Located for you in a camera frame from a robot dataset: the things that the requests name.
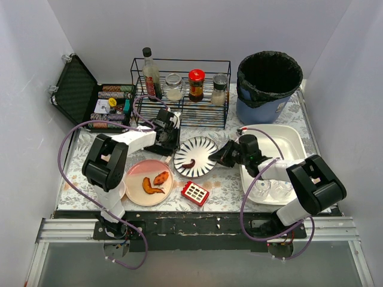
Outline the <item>blue striped white plate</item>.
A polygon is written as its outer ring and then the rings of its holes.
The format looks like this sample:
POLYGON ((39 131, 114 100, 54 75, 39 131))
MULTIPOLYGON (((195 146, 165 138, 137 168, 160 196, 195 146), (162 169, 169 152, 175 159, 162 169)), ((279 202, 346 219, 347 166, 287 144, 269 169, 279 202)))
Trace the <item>blue striped white plate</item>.
POLYGON ((184 141, 174 155, 174 168, 186 178, 200 178, 211 172, 216 162, 208 157, 218 151, 217 144, 210 138, 196 136, 184 141), (195 160, 195 166, 191 169, 182 168, 182 164, 195 160))

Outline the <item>pink white plate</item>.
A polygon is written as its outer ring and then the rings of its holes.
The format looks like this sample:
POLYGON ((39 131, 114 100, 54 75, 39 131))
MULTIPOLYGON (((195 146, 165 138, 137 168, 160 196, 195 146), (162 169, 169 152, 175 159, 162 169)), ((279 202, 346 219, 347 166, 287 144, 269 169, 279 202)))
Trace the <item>pink white plate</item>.
POLYGON ((170 195, 174 177, 169 166, 159 160, 143 160, 132 166, 124 177, 126 195, 128 199, 138 206, 155 206, 170 195), (164 172, 169 172, 168 180, 162 185, 154 185, 155 177, 164 172))

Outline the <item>clear plastic cup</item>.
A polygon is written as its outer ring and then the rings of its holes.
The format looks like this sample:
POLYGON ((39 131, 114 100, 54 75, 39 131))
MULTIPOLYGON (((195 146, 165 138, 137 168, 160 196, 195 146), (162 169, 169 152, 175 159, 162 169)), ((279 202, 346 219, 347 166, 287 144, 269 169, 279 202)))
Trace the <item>clear plastic cup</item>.
POLYGON ((258 180, 252 187, 248 198, 254 202, 265 201, 269 195, 271 187, 272 183, 270 180, 258 180))
POLYGON ((276 180, 271 180, 270 182, 271 190, 269 191, 269 194, 274 200, 282 201, 289 198, 293 191, 293 186, 291 183, 276 180))

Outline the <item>round glass jar with powder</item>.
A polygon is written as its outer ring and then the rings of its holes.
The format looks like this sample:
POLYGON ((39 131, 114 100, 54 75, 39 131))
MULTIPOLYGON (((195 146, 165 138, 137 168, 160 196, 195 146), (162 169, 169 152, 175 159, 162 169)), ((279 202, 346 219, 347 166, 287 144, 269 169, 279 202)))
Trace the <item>round glass jar with powder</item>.
POLYGON ((162 91, 170 101, 177 102, 181 100, 186 92, 182 77, 176 73, 168 74, 162 84, 162 91))

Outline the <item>glass salt grinder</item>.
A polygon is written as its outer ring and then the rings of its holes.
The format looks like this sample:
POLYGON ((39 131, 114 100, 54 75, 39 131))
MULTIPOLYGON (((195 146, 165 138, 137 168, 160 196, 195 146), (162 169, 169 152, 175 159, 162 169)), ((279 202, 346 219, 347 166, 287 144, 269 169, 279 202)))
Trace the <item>glass salt grinder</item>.
POLYGON ((212 80, 211 103, 215 106, 223 106, 226 101, 228 77, 226 74, 215 74, 212 80))

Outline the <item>dark sauce glass bottle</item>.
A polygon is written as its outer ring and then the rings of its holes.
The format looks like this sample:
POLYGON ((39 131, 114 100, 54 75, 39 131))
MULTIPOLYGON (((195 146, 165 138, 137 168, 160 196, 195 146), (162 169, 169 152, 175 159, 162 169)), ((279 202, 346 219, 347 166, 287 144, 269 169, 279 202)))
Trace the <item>dark sauce glass bottle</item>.
POLYGON ((145 79, 145 86, 147 94, 151 97, 162 99, 162 89, 160 85, 159 69, 152 59, 152 52, 150 47, 144 47, 142 49, 144 56, 144 65, 142 73, 145 79))

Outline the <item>red lid chili sauce jar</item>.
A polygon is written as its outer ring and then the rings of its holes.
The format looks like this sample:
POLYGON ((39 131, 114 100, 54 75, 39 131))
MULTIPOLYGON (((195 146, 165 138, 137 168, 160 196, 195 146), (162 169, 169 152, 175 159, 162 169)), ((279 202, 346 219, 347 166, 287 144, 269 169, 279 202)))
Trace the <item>red lid chili sauce jar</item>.
POLYGON ((189 72, 189 99, 192 102, 200 102, 203 99, 203 84, 205 73, 200 69, 189 72))

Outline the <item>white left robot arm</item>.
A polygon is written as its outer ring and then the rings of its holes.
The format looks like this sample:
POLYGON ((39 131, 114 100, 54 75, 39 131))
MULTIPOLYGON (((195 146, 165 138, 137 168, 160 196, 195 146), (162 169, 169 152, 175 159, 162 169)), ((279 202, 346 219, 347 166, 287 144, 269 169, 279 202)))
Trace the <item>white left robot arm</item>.
POLYGON ((137 131, 116 136, 99 134, 93 141, 82 166, 82 174, 93 185, 101 207, 101 217, 118 223, 125 210, 118 186, 123 180, 127 156, 141 149, 171 156, 180 145, 182 113, 160 109, 156 118, 137 131))

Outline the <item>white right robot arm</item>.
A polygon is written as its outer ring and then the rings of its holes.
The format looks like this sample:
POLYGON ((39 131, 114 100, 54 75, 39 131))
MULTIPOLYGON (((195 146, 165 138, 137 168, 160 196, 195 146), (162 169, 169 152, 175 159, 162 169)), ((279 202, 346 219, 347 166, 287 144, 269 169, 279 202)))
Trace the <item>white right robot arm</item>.
POLYGON ((319 155, 288 161, 262 154, 255 135, 241 135, 230 140, 209 159, 226 167, 242 165, 253 177, 243 202, 246 202, 258 180, 276 180, 291 183, 296 198, 274 211, 268 222, 261 225, 267 232, 280 233, 295 223, 317 215, 346 197, 343 183, 319 155))

